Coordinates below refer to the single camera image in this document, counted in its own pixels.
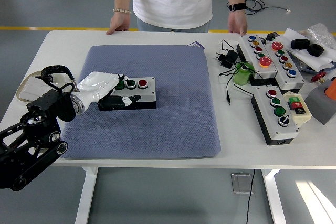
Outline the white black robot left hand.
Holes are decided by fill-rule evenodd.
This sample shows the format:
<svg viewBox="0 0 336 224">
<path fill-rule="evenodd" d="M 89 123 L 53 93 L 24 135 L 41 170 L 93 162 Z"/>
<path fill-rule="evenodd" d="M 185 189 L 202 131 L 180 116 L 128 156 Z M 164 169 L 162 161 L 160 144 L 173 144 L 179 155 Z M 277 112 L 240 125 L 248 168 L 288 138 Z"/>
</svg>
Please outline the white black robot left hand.
<svg viewBox="0 0 336 224">
<path fill-rule="evenodd" d="M 140 95 L 113 95 L 117 85 L 125 76 L 107 72 L 92 72 L 78 85 L 78 92 L 71 94 L 74 110 L 83 114 L 92 103 L 97 103 L 100 110 L 121 110 L 135 104 Z"/>
</svg>

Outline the person's right hand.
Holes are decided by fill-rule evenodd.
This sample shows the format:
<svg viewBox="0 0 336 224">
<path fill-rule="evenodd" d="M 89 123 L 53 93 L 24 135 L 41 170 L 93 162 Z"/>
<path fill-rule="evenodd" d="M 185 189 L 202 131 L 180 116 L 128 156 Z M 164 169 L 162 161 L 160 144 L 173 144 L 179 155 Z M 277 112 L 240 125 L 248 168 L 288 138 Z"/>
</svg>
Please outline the person's right hand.
<svg viewBox="0 0 336 224">
<path fill-rule="evenodd" d="M 115 12 L 110 20 L 110 28 L 106 35 L 112 35 L 115 31 L 128 31 L 130 25 L 130 14 Z"/>
</svg>

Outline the person's left hand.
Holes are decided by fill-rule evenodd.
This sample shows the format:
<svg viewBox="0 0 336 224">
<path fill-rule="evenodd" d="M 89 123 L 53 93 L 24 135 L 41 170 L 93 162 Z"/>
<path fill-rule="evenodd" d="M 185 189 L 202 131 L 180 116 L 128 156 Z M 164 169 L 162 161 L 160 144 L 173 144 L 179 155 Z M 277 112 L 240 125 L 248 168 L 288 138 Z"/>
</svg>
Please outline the person's left hand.
<svg viewBox="0 0 336 224">
<path fill-rule="evenodd" d="M 228 17 L 228 31 L 229 33 L 236 33 L 240 35 L 247 34 L 247 20 L 244 10 L 237 10 L 229 13 Z"/>
</svg>

